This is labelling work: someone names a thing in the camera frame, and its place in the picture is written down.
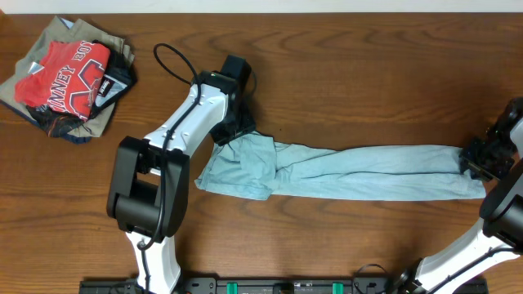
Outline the light blue t-shirt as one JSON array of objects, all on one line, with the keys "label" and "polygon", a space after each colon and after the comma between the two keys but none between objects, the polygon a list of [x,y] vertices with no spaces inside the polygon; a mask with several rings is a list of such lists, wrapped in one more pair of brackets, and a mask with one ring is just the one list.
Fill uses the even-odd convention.
[{"label": "light blue t-shirt", "polygon": [[315,149],[254,132],[216,145],[195,184],[252,200],[273,194],[364,201],[484,198],[483,183],[460,170],[459,152],[445,145]]}]

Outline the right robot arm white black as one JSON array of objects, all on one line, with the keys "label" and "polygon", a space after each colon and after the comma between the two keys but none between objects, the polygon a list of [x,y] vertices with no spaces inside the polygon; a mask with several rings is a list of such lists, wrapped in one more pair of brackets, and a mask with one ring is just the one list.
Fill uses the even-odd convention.
[{"label": "right robot arm white black", "polygon": [[522,256],[522,99],[511,100],[484,137],[459,155],[460,171],[495,180],[478,221],[446,249],[407,269],[388,293],[454,293],[479,287],[469,281],[489,268]]}]

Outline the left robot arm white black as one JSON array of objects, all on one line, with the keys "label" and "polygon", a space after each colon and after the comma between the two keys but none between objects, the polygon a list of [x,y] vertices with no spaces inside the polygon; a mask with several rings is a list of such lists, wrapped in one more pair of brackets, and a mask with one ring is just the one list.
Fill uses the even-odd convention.
[{"label": "left robot arm white black", "polygon": [[190,159],[206,136],[219,146],[256,128],[244,97],[252,68],[227,56],[218,71],[193,78],[173,115],[142,139],[117,148],[106,211],[127,235],[139,266],[138,293],[171,293],[181,276],[174,235],[188,206]]}]

